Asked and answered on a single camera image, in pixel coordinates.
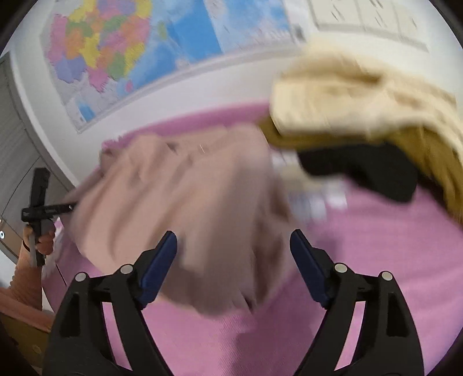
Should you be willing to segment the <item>person's left hand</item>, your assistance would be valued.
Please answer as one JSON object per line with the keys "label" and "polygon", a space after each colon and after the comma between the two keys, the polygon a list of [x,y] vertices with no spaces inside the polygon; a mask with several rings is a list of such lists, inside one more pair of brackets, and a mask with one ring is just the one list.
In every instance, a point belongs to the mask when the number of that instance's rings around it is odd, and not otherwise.
{"label": "person's left hand", "polygon": [[[56,227],[51,224],[49,226],[49,231],[42,234],[40,237],[36,237],[37,243],[35,244],[35,249],[44,256],[48,256],[53,252],[53,242],[55,238]],[[34,235],[33,229],[26,225],[23,228],[23,241],[21,244],[21,253],[25,251],[30,251],[29,246],[29,237]]]}

